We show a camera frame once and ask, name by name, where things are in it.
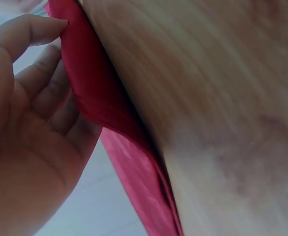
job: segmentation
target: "finger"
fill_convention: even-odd
[[[79,112],[75,104],[74,96],[71,94],[67,103],[57,111],[50,119],[50,126],[54,131],[65,136],[75,124]]]
[[[74,126],[66,135],[67,139],[76,147],[84,162],[91,156],[99,139],[102,128],[79,116]]]
[[[32,100],[50,81],[61,59],[60,40],[49,44],[36,61],[15,76]]]
[[[14,62],[30,45],[47,44],[58,38],[67,24],[66,20],[30,14],[16,17],[0,26],[0,48]]]
[[[43,119],[49,119],[65,101],[70,91],[70,83],[60,60],[48,85],[33,99],[33,110]]]

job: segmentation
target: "fabric fold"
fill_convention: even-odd
[[[104,127],[105,150],[148,234],[183,235],[147,131],[88,18],[74,0],[49,0],[45,8],[69,21],[61,35],[62,59],[79,111]]]

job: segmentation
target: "red satin fabric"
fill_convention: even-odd
[[[183,235],[147,132],[84,12],[74,0],[49,0],[46,9],[69,21],[61,36],[62,59],[79,110],[104,127],[103,145],[148,234]]]

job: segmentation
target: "red fabric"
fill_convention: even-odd
[[[84,12],[74,0],[49,0],[46,9],[69,21],[61,36],[62,59],[79,110],[104,127],[103,145],[148,234],[183,235],[146,130]]]

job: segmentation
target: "white surface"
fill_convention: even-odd
[[[11,16],[0,14],[0,23]],[[29,48],[14,73],[30,65],[44,46]],[[35,236],[146,236],[100,142],[73,193]]]

